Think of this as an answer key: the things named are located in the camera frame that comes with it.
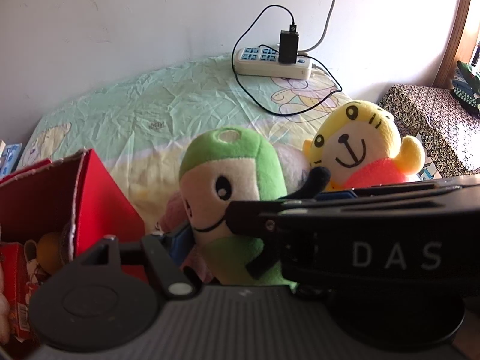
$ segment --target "white wall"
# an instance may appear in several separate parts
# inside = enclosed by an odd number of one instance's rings
[[[267,4],[289,7],[309,47],[330,0],[0,0],[0,139],[26,141],[64,99],[139,72],[231,50]],[[431,84],[457,0],[337,0],[314,53],[351,96]],[[272,9],[246,44],[274,43],[289,17]]]

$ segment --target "power strip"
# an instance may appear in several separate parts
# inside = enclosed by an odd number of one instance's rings
[[[281,64],[278,52],[267,47],[243,48],[237,52],[233,63],[236,72],[246,76],[308,80],[311,75],[310,58],[299,56],[296,64]]]

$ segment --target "orange ball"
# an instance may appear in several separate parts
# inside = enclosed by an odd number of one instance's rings
[[[60,235],[61,233],[46,233],[37,244],[37,261],[49,275],[62,268]]]

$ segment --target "white power cord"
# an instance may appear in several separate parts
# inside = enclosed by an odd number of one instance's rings
[[[327,34],[328,24],[330,23],[330,17],[332,16],[333,8],[335,6],[335,1],[336,0],[332,0],[332,5],[330,6],[330,10],[328,11],[327,20],[325,22],[325,28],[323,29],[323,34],[322,34],[322,37],[320,38],[320,40],[314,46],[312,46],[309,49],[299,50],[298,51],[299,54],[306,54],[309,51],[316,49],[323,42],[323,40],[325,38],[325,35]]]

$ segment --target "blue book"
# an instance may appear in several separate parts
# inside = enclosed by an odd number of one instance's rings
[[[20,159],[20,153],[22,152],[22,144],[16,143],[14,145],[7,145],[0,158],[2,164],[0,169],[0,179],[13,172],[17,166],[17,162]]]

